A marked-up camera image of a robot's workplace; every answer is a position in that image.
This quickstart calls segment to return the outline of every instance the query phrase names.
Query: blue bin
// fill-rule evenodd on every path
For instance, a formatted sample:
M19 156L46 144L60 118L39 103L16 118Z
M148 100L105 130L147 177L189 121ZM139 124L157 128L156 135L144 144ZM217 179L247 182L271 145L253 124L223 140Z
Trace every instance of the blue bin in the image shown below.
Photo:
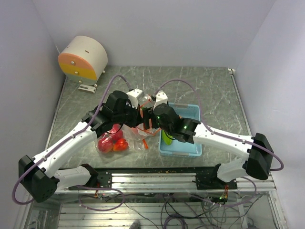
M169 106L171 106L175 112L183 118L192 118L200 121L200 110L197 105L169 103ZM160 155L163 156L198 157L202 154L202 145L173 140L168 146L162 140L160 131L159 152Z

